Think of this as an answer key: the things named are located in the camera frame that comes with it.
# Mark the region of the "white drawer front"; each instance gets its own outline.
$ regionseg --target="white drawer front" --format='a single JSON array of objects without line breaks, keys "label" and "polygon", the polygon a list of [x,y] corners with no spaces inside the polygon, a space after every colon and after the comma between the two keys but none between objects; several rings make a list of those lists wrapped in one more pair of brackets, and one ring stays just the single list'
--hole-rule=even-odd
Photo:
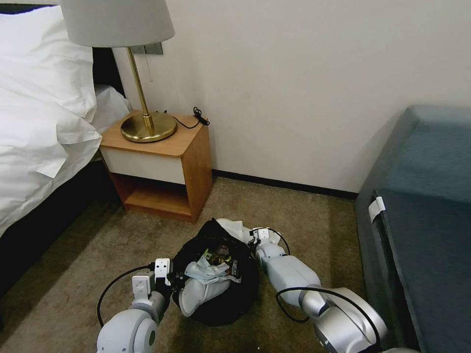
[{"label": "white drawer front", "polygon": [[180,158],[100,148],[110,172],[185,184]]}]

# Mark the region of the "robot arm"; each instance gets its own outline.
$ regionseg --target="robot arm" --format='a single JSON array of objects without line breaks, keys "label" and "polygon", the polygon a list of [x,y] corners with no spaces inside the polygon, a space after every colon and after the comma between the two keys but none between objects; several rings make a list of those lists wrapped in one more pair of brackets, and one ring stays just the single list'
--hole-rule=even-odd
[{"label": "robot arm", "polygon": [[157,326],[168,308],[171,291],[168,258],[156,259],[154,271],[133,276],[134,300],[128,310],[111,318],[100,330],[97,353],[151,353]]},{"label": "robot arm", "polygon": [[381,317],[346,288],[325,289],[317,274],[297,257],[270,243],[267,228],[253,230],[260,266],[281,296],[313,321],[320,344],[331,353],[358,353],[379,347],[387,329]]}]

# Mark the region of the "beige carpet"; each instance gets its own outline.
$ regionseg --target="beige carpet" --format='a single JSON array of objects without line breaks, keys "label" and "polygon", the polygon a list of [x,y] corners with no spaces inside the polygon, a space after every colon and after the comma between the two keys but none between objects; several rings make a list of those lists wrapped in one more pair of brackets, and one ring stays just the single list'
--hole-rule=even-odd
[{"label": "beige carpet", "polygon": [[[348,287],[364,297],[352,201],[217,178],[195,225],[125,213],[114,202],[92,203],[0,300],[0,352],[95,352],[96,303],[108,282],[156,257],[174,256],[211,217],[279,230],[324,286]],[[156,352],[323,352],[312,324],[290,321],[274,295],[261,275],[249,312],[221,328],[185,318],[171,303],[158,327]],[[104,320],[131,300],[127,277],[105,297]],[[303,316],[296,308],[291,312]]]}]

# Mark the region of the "table lamp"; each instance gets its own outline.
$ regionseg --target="table lamp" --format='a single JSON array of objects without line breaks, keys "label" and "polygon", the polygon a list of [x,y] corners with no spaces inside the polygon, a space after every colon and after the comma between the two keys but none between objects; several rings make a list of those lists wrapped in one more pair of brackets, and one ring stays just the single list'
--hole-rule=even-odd
[{"label": "table lamp", "polygon": [[150,113],[131,46],[162,42],[175,35],[165,0],[60,0],[71,42],[88,47],[126,47],[142,105],[142,114],[126,119],[123,136],[152,142],[173,134],[175,119]]}]

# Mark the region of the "trash bag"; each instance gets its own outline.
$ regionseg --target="trash bag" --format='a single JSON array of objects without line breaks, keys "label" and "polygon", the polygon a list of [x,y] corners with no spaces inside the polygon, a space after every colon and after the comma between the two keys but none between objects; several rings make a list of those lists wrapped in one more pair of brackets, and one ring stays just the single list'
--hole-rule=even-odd
[{"label": "trash bag", "polygon": [[[217,297],[201,304],[191,318],[206,326],[223,326],[234,323],[250,308],[258,295],[260,275],[258,263],[249,247],[235,239],[213,218],[207,221],[198,234],[185,243],[173,258],[173,273],[184,274],[187,265],[198,259],[207,249],[217,249],[223,245],[237,260],[240,283],[231,281],[229,288]],[[173,293],[173,301],[179,305],[179,290]]]}]

